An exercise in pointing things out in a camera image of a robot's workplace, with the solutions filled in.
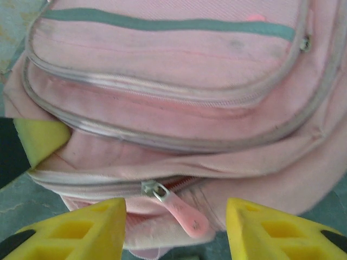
green stripe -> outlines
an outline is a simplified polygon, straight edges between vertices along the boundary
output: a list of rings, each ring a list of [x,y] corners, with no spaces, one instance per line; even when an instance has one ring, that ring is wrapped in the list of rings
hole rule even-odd
[[[42,17],[57,21],[98,22],[141,31],[205,30],[241,32],[274,36],[292,41],[295,30],[285,25],[266,22],[225,22],[213,19],[146,20],[112,14],[97,9],[75,8],[47,10]]]

pink zipper pull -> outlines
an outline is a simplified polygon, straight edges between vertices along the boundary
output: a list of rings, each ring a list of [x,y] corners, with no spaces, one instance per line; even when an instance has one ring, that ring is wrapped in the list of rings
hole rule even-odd
[[[197,209],[185,203],[179,196],[170,192],[164,185],[157,183],[154,196],[177,219],[184,231],[192,238],[200,238],[209,230],[209,221]]]

